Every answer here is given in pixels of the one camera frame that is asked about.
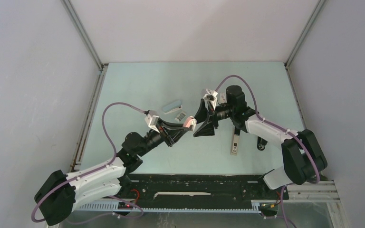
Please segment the pink stapler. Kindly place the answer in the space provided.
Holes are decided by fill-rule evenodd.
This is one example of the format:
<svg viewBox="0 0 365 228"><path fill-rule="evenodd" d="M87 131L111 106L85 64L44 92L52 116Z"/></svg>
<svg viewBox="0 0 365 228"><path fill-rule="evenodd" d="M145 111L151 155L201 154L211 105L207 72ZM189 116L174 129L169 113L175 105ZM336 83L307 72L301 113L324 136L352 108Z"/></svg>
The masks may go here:
<svg viewBox="0 0 365 228"><path fill-rule="evenodd" d="M194 132L196 128L197 120L193 116L189 116L183 123L184 128L188 128L189 131Z"/></svg>

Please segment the light blue stapler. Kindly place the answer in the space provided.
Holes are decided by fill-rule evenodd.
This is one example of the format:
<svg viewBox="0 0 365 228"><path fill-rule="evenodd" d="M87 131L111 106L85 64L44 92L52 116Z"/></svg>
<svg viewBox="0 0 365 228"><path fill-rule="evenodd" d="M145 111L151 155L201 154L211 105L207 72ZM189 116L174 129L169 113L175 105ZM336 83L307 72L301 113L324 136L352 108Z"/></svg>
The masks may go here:
<svg viewBox="0 0 365 228"><path fill-rule="evenodd" d="M169 114L169 113L173 113L173 112L176 112L178 110L181 110L182 109L182 105L183 105L183 102L182 100L175 100L167 105L165 105L163 108L162 108L162 112L164 114Z"/></svg>

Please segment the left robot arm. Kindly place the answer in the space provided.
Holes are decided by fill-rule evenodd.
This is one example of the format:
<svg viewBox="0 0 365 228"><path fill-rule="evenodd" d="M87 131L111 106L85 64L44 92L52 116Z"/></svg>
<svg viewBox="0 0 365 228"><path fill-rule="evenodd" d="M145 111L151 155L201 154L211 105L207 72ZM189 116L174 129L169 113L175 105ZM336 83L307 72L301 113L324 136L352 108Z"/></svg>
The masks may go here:
<svg viewBox="0 0 365 228"><path fill-rule="evenodd" d="M131 184L128 174L143 163L141 157L162 143L172 147L195 126L196 120L192 118L183 124L159 120L145 136L129 133L121 150L109 160L82 171L54 171L34 196L37 205L32 211L32 221L53 226L84 204L103 197L129 196Z"/></svg>

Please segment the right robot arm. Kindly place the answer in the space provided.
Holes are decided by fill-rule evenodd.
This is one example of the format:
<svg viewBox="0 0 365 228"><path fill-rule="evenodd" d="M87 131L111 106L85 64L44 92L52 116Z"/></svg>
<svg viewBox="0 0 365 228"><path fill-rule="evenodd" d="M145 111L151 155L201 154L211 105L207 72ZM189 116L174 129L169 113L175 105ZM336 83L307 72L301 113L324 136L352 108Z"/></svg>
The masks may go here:
<svg viewBox="0 0 365 228"><path fill-rule="evenodd" d="M280 149L283 166L265 173L259 179L257 191L262 198L271 198L284 185L302 185L320 179L320 172L327 167L327 160L311 130L294 131L269 122L247 106L245 94L238 85L227 87L224 103L218 103L217 95L214 90L204 89L200 108L195 115L201 126L193 135L213 136L219 121L231 119L235 134L232 150L237 148L241 132L257 136L257 149L260 151L268 144Z"/></svg>

